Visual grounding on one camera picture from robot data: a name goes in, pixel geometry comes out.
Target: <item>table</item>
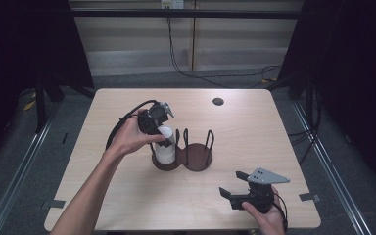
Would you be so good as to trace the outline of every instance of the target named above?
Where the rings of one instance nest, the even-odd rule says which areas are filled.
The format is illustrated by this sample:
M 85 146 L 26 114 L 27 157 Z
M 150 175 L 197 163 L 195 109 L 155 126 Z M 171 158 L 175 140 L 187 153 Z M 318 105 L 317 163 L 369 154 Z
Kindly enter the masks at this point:
M 221 98 L 222 106 L 212 100 Z M 242 89 L 101 89 L 90 107 L 55 200 L 71 201 L 99 162 L 118 120 L 144 101 L 169 102 L 175 118 L 165 124 L 189 129 L 189 143 L 205 144 L 211 129 L 212 162 L 195 172 L 183 165 L 158 170 L 149 145 L 126 156 L 117 168 L 96 230 L 240 230 L 256 228 L 245 211 L 234 211 L 218 187 L 247 194 L 248 184 L 235 171 L 262 167 L 290 178 L 276 184 L 288 208 L 289 227 L 314 228 L 320 218 L 313 201 L 299 195 L 308 188 L 291 143 L 267 90 Z M 63 209 L 50 209 L 51 230 Z

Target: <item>brown cup holder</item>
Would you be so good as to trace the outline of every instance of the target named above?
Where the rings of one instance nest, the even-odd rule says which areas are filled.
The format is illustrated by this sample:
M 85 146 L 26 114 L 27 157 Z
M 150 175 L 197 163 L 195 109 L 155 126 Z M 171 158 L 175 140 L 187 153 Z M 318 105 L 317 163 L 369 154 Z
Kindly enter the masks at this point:
M 188 144 L 188 129 L 184 130 L 183 138 L 185 142 L 185 148 L 180 149 L 178 146 L 179 142 L 179 130 L 175 131 L 175 161 L 170 164 L 161 164 L 156 157 L 154 147 L 151 144 L 152 150 L 152 162 L 154 166 L 163 171 L 171 171 L 178 168 L 180 165 L 185 165 L 190 170 L 202 171 L 210 166 L 212 163 L 212 145 L 214 140 L 214 135 L 211 130 L 207 135 L 206 144 Z M 210 147 L 207 147 L 209 143 L 210 136 L 212 137 Z

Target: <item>power cord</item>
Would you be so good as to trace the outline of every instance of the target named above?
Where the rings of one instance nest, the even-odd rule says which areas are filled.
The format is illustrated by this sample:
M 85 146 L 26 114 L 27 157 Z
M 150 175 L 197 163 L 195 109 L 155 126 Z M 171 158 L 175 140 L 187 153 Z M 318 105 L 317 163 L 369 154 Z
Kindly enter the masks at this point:
M 184 71 L 182 71 L 176 60 L 175 60 L 175 54 L 174 54 L 174 50 L 173 50 L 173 41 L 172 41 L 172 27 L 171 27 L 171 23 L 170 23 L 170 18 L 167 18 L 167 27 L 168 27 L 168 32 L 169 32 L 169 51 L 170 51 L 170 58 L 172 60 L 172 65 L 173 65 L 173 68 L 178 71 L 180 74 L 184 75 L 184 76 L 187 76 L 187 77 L 191 77 L 191 78 L 196 78 L 196 79 L 201 79 L 201 80 L 204 80 L 208 83 L 211 83 L 213 85 L 216 85 L 216 86 L 219 86 L 219 87 L 223 87 L 223 88 L 228 88 L 228 89 L 233 89 L 235 87 L 229 87 L 229 86 L 225 86 L 225 85 L 222 85 L 222 84 L 219 84 L 217 82 L 214 82 L 214 81 L 211 81 L 209 80 L 208 78 L 212 78 L 212 77 L 229 77 L 229 76 L 255 76 L 255 75 L 261 75 L 261 79 L 262 79 L 262 76 L 268 72 L 268 71 L 272 71 L 276 68 L 279 68 L 279 67 L 282 67 L 282 64 L 280 65 L 274 65 L 274 66 L 267 66 L 267 67 L 264 67 L 263 69 L 261 69 L 261 71 L 259 72 L 254 72 L 254 73 L 247 73 L 247 74 L 221 74 L 221 75 L 203 75 L 203 76 L 199 76 L 199 75 L 194 75 L 194 74 L 188 74 Z M 256 86 L 258 86 L 259 84 L 261 83 L 261 81 L 255 85 L 252 85 L 250 87 L 247 87 L 246 89 L 251 89 L 251 88 L 254 88 Z

